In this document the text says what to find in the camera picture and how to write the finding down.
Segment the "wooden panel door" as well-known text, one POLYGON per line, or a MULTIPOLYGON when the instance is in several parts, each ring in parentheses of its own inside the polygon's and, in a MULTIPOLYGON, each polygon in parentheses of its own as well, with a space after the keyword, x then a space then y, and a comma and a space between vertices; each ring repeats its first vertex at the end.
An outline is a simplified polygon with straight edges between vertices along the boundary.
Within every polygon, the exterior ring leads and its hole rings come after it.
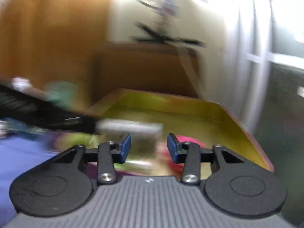
POLYGON ((9 0, 1 9, 1 78, 35 88, 76 85, 74 108, 91 104, 91 59, 107 40, 110 0, 9 0))

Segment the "pink macaron biscuit tin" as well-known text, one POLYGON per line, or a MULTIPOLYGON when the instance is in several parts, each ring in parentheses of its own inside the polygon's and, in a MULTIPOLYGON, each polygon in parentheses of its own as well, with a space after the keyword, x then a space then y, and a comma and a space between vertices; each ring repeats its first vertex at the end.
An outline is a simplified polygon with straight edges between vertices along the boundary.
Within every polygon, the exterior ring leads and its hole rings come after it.
POLYGON ((168 133, 197 139, 206 146, 221 144, 270 172, 274 166, 242 123, 222 105, 169 94, 116 90, 90 107, 86 114, 104 118, 158 123, 168 133))

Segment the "teal plastic cup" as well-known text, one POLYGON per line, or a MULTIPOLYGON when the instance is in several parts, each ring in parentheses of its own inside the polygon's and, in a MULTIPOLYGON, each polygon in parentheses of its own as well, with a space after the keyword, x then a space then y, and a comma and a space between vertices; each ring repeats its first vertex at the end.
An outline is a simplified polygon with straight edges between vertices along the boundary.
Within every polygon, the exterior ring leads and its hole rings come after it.
POLYGON ((71 109, 75 103, 76 85, 66 81, 50 81, 44 86, 45 99, 52 104, 71 109))

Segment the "brown wooden chair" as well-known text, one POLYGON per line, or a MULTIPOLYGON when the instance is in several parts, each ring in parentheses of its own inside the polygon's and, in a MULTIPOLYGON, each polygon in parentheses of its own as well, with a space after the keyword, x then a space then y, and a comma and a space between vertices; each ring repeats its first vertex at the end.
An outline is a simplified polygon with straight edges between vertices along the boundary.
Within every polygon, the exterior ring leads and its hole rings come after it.
POLYGON ((107 43, 92 61, 94 102, 116 89, 136 89, 197 98, 184 67, 199 73, 195 50, 158 43, 107 43))

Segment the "blue patterned tablecloth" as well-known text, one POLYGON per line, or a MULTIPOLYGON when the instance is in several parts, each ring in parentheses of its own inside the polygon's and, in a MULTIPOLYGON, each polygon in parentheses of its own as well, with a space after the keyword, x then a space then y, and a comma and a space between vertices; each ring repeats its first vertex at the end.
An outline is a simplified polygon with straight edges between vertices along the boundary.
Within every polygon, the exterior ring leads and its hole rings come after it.
POLYGON ((86 174, 85 146, 59 153, 56 135, 12 135, 1 140, 1 227, 24 213, 58 217, 90 199, 94 184, 86 174))

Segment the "black tape cross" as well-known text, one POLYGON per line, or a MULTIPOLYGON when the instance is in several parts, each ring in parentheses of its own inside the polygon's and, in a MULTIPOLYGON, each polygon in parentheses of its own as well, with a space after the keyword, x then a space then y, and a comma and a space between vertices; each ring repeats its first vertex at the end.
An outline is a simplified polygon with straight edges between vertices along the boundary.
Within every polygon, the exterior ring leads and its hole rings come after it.
POLYGON ((140 22, 136 22, 135 26, 137 26, 139 29, 143 30, 145 33, 147 33, 150 36, 150 38, 133 37, 133 39, 137 42, 159 43, 159 44, 185 43, 185 44, 195 45, 195 46, 199 46, 199 47, 203 47, 203 48, 207 47, 206 43, 198 41, 198 40, 172 38, 170 36, 163 36, 163 35, 157 33, 156 31, 152 30, 150 27, 148 27, 145 24, 142 24, 140 22))

